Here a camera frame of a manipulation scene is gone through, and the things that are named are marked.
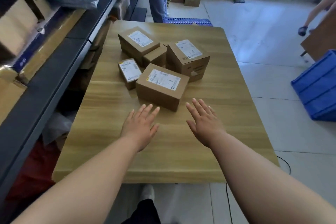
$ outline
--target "wooden table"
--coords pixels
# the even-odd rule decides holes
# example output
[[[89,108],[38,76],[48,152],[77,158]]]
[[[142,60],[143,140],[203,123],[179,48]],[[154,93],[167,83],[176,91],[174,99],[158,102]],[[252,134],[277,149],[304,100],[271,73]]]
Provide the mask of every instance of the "wooden table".
[[[107,34],[102,55],[55,167],[55,181],[118,139],[129,111],[146,103],[138,100],[135,90],[126,89],[117,66],[118,61],[127,58],[121,52],[117,33],[135,26],[161,42],[195,41],[211,58],[203,79],[188,84],[178,111],[161,108],[156,118],[159,131],[149,146],[137,154],[125,183],[225,181],[212,152],[197,141],[186,123],[191,115],[184,104],[191,103],[193,97],[202,98],[216,110],[228,133],[279,165],[222,28],[117,21]]]

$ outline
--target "white tiled floor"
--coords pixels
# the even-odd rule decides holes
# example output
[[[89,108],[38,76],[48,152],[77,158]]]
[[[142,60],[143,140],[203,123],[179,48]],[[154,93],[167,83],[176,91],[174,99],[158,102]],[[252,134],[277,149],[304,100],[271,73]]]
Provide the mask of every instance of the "white tiled floor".
[[[279,159],[281,168],[336,206],[336,124],[312,121],[290,85],[309,66],[300,57],[297,29],[312,8],[289,1],[202,0],[198,8],[171,3],[169,11],[170,17],[208,18],[225,30],[276,154],[286,161]],[[155,191],[162,222],[247,223],[225,184],[159,184]]]

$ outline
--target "foot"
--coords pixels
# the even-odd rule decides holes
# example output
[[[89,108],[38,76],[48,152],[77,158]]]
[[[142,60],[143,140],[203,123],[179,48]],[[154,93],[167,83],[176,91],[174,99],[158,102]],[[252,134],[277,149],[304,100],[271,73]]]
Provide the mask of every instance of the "foot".
[[[144,188],[142,189],[141,196],[140,196],[140,201],[145,200],[145,199],[151,199],[154,202],[154,188],[151,184],[146,184]]]
[[[300,36],[305,36],[306,33],[307,33],[307,29],[308,29],[307,26],[303,26],[303,27],[299,28],[299,30],[298,30],[298,34],[299,34]]]

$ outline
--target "blue plastic pallet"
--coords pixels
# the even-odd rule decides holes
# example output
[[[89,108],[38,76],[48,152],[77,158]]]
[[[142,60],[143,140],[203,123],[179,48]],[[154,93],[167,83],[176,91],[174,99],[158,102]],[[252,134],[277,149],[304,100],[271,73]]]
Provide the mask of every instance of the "blue plastic pallet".
[[[212,24],[208,19],[188,19],[188,18],[163,18],[163,23],[171,23],[171,24],[189,24],[196,23],[199,26],[211,26]]]
[[[336,121],[336,50],[291,82],[313,120]]]

